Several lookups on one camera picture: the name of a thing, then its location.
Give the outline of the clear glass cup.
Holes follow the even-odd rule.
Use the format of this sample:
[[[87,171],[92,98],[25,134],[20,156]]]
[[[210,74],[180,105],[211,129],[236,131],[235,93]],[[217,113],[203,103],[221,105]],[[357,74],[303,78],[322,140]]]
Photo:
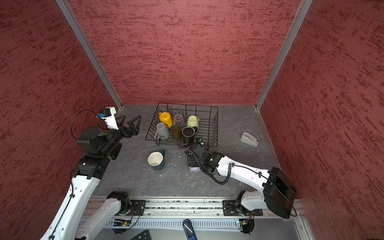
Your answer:
[[[182,114],[175,114],[173,118],[173,126],[183,129],[185,127],[185,119]]]

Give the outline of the dark green mug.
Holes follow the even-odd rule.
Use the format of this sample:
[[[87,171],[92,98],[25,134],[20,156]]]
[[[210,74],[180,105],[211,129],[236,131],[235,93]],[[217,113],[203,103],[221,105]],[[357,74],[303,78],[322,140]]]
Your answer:
[[[148,163],[155,171],[161,171],[165,166],[165,150],[153,152],[148,156]]]

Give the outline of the black mug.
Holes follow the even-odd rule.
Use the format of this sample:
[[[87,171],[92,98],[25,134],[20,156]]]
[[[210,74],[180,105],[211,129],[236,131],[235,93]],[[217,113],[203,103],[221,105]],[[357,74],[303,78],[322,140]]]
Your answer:
[[[182,138],[185,144],[188,145],[195,141],[196,129],[197,129],[196,127],[190,127],[190,126],[184,127],[182,129]]]

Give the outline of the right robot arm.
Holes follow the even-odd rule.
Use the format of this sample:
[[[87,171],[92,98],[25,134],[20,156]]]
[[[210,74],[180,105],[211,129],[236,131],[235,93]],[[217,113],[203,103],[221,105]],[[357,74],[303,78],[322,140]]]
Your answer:
[[[251,216],[253,212],[267,208],[283,219],[296,217],[294,201],[297,191],[288,177],[279,168],[271,170],[254,168],[236,162],[218,152],[207,152],[200,143],[182,148],[190,162],[219,185],[235,179],[254,191],[241,191],[234,202],[234,212]]]

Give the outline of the yellow mug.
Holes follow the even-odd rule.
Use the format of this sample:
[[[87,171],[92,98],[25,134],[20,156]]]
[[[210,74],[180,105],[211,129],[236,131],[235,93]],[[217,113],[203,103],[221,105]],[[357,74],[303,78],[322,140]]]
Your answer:
[[[164,123],[169,129],[173,126],[172,116],[169,112],[160,112],[159,120]]]

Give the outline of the light green mug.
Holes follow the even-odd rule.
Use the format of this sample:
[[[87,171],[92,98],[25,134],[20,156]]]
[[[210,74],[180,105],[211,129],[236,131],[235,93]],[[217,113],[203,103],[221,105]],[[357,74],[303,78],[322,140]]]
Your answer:
[[[197,116],[189,116],[187,120],[187,126],[196,128],[197,130],[199,129],[199,121],[200,118]]]

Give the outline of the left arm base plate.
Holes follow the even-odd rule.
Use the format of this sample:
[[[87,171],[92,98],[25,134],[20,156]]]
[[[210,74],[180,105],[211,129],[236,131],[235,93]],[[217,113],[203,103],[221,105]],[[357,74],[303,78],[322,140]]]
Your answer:
[[[130,200],[122,201],[121,209],[117,213],[118,216],[143,216],[146,200]]]

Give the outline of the purple cup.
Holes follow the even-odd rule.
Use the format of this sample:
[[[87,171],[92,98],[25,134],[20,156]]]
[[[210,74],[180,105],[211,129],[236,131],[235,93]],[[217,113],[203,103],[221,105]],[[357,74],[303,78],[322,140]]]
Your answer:
[[[201,171],[200,167],[189,167],[191,173],[198,173]]]

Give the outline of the white grey mug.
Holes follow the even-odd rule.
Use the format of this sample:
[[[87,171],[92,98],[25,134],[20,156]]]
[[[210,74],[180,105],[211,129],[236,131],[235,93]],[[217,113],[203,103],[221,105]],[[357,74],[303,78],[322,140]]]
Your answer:
[[[168,125],[162,122],[158,123],[156,126],[154,139],[156,141],[161,139],[166,140],[169,136],[170,136],[170,131],[169,131]]]

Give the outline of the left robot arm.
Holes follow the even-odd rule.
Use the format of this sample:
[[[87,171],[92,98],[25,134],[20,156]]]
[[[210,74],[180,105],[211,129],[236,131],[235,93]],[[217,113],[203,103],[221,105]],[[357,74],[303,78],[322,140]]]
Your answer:
[[[134,207],[127,192],[111,192],[103,205],[82,225],[80,220],[86,206],[104,176],[111,160],[120,153],[123,138],[140,132],[142,117],[126,121],[125,116],[109,116],[105,122],[115,122],[113,128],[103,132],[92,126],[82,131],[77,140],[83,155],[70,175],[70,186],[54,220],[42,236],[43,240],[93,240],[115,216],[134,216]]]

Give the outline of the olive glass cup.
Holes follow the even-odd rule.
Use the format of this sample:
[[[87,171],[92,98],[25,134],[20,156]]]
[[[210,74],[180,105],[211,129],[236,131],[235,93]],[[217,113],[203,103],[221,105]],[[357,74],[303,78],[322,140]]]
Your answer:
[[[173,129],[172,129],[172,138],[173,140],[177,141],[177,142],[180,142],[182,140],[182,130],[179,126],[175,126]]]

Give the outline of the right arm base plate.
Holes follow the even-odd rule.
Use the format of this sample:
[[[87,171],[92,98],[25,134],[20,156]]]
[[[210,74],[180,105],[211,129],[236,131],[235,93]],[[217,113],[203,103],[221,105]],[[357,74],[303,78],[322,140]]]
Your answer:
[[[255,209],[253,211],[247,210],[235,200],[223,200],[223,214],[224,216],[239,216],[239,217],[260,217],[263,216],[262,209]]]

